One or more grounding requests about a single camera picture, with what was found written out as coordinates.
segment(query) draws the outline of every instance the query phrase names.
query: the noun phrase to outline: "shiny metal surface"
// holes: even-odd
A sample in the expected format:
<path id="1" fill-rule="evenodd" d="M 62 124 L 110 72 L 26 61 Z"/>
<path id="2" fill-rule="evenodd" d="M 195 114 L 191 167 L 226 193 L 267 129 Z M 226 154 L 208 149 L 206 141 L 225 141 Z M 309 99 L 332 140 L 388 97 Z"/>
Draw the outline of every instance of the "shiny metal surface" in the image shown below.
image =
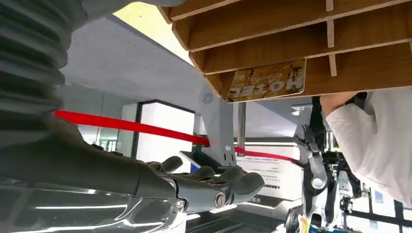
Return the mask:
<path id="1" fill-rule="evenodd" d="M 143 233 L 179 225 L 178 199 L 0 180 L 1 233 Z"/>
<path id="2" fill-rule="evenodd" d="M 246 102 L 239 103 L 238 109 L 238 147 L 244 149 L 246 140 Z"/>

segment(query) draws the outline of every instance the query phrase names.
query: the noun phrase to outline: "yellow printed card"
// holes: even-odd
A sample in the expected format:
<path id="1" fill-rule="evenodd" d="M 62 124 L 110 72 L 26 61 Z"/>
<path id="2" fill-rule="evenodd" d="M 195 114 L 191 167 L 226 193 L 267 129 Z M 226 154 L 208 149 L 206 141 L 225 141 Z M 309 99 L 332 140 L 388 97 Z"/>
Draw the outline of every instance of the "yellow printed card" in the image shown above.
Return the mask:
<path id="1" fill-rule="evenodd" d="M 306 60 L 238 70 L 227 102 L 243 102 L 297 95 L 304 91 Z"/>

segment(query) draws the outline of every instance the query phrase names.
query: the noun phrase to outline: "circular logo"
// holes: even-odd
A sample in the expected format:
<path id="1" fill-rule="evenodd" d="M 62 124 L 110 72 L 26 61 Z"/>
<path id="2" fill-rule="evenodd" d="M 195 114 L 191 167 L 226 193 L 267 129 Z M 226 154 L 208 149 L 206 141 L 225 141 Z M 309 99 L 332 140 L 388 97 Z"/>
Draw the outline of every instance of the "circular logo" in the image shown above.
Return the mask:
<path id="1" fill-rule="evenodd" d="M 226 197 L 224 196 L 224 193 L 218 193 L 216 194 L 215 197 L 215 206 L 216 208 L 221 208 L 224 206 L 224 203 L 226 202 Z"/>
<path id="2" fill-rule="evenodd" d="M 205 105 L 211 104 L 213 102 L 213 94 L 212 93 L 206 93 L 203 96 L 202 101 Z"/>

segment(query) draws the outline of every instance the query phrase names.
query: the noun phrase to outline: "white sign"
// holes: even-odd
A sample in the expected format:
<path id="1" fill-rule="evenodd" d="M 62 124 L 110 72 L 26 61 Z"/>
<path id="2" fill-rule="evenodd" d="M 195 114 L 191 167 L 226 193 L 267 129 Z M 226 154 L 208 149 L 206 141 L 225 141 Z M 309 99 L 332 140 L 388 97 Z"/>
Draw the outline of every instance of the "white sign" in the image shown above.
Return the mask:
<path id="1" fill-rule="evenodd" d="M 263 147 L 246 146 L 246 150 L 265 152 L 295 157 L 299 151 L 296 147 Z M 302 198 L 302 169 L 288 161 L 262 158 L 237 157 L 237 164 L 247 172 L 259 173 L 265 181 L 265 186 L 259 192 L 274 198 L 297 200 Z"/>

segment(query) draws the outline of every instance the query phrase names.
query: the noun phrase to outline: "wooden cubby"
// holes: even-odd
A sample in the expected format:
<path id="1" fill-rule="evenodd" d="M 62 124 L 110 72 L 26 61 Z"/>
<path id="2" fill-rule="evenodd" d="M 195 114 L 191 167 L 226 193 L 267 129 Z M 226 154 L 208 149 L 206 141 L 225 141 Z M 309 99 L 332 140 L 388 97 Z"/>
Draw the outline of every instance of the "wooden cubby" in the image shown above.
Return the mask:
<path id="1" fill-rule="evenodd" d="M 187 0 L 160 11 L 222 96 L 236 70 L 302 58 L 305 91 L 293 97 L 412 85 L 411 0 Z"/>

